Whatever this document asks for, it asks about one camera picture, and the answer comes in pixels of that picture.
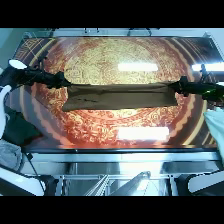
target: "circular pattern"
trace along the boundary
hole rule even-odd
[[[193,79],[188,63],[178,49],[158,38],[62,38],[51,48],[48,58],[47,72],[64,71],[65,77],[76,84],[146,84],[176,81],[181,75]],[[121,72],[118,64],[122,62],[155,63],[158,71]],[[66,88],[49,90],[45,85],[36,84],[32,90],[57,118],[58,127],[66,132],[69,141],[79,145],[130,147],[136,144],[136,141],[119,140],[119,127],[167,126],[173,137],[177,134],[176,124],[187,122],[194,102],[193,95],[184,98],[177,94],[176,107],[64,113],[61,108],[67,99]]]

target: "brown cloth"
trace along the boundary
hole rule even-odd
[[[177,106],[171,82],[152,84],[72,85],[62,111],[118,110]]]

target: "red and gold mat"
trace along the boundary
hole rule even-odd
[[[21,43],[15,57],[34,65],[48,50],[45,70],[63,71],[76,84],[147,84],[176,81],[187,75],[200,78],[191,65],[220,61],[221,56],[209,38],[165,37],[68,37],[36,38]],[[158,66],[156,72],[119,71],[119,63],[146,62]],[[69,148],[150,148],[213,145],[203,112],[208,105],[200,96],[184,98],[176,94],[178,106],[124,110],[76,110],[62,112],[67,89],[47,89],[45,85],[21,87],[10,96],[10,106],[42,133],[30,147]],[[166,140],[119,138],[121,128],[167,127]]]

